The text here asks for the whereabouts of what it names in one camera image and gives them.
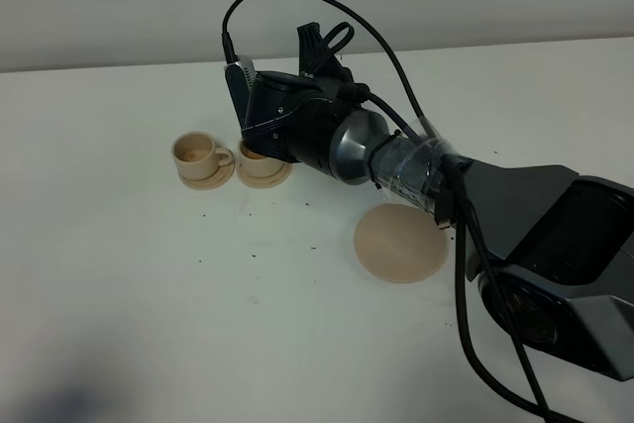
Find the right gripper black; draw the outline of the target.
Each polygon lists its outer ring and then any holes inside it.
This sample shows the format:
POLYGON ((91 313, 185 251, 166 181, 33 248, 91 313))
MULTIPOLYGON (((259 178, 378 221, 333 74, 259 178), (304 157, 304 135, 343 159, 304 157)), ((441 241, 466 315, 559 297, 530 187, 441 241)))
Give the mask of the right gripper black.
POLYGON ((316 72, 311 62, 341 32, 334 27, 325 38, 320 25, 297 28, 299 75, 259 71, 251 89, 242 139, 259 155, 287 162, 328 163, 332 150, 350 136, 368 141, 370 112, 339 97, 353 83, 352 72, 331 55, 316 72))

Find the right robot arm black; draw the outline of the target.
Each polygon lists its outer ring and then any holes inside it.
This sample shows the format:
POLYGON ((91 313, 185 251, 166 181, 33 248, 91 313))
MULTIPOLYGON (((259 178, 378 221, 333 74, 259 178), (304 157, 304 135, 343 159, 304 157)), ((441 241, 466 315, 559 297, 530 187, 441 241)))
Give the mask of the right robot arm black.
POLYGON ((458 228, 459 275, 523 345, 610 378, 633 376, 633 191, 562 165, 504 168, 455 153, 425 120, 398 115, 337 60, 341 23, 298 31, 297 74, 225 77, 257 154, 367 181, 458 228))

